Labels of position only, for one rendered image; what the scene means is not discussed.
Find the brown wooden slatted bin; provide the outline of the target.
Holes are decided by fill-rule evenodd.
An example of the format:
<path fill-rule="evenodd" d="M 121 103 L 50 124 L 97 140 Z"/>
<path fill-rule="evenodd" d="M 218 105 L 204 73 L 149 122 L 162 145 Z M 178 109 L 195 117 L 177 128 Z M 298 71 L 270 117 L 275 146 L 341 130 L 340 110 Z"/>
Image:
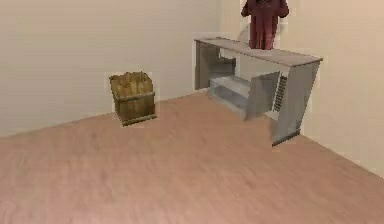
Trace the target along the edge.
<path fill-rule="evenodd" d="M 154 85 L 145 72 L 112 75 L 109 81 L 115 113 L 123 126 L 157 117 Z"/>

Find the dark red hanging garment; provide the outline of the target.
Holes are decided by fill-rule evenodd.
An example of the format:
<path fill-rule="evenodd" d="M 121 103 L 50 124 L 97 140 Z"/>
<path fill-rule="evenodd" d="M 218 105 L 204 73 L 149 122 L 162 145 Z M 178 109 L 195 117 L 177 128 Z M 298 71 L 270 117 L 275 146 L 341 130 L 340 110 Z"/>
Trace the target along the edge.
<path fill-rule="evenodd" d="M 249 47 L 271 50 L 280 18 L 289 14 L 287 0 L 246 0 L 241 16 L 251 17 Z"/>

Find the grey desk with shelf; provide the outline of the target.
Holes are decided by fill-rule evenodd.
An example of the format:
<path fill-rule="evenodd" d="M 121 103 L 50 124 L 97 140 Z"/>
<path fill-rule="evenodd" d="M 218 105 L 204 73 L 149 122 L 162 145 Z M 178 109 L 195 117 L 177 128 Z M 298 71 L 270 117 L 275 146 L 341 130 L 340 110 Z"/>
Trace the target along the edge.
<path fill-rule="evenodd" d="M 321 63 L 319 57 L 286 50 L 251 49 L 222 37 L 197 38 L 194 88 L 247 120 L 272 112 L 272 144 L 300 134 Z"/>

